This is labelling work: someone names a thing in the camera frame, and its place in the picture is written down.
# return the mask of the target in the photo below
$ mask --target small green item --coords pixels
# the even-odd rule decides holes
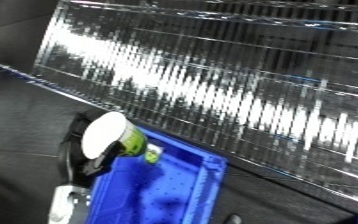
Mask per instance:
[[[149,164],[156,164],[161,157],[163,149],[153,144],[148,144],[144,159]]]

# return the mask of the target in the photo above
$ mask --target dark gray floor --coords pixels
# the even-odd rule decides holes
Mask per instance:
[[[56,1],[0,1],[0,62],[28,72]],[[90,106],[0,73],[0,223],[46,223],[59,184],[56,150],[70,119]],[[352,214],[231,167],[211,223],[336,223]]]

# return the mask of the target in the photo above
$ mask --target reflective metal panel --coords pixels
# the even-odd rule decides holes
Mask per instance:
[[[358,0],[61,1],[33,75],[358,200]]]

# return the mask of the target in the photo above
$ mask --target green object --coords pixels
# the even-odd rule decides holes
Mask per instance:
[[[145,161],[150,164],[156,164],[160,160],[162,151],[161,147],[149,144],[144,155]]]

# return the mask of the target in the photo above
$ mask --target metal surface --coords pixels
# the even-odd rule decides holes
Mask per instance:
[[[358,201],[358,0],[61,1],[33,75]]]

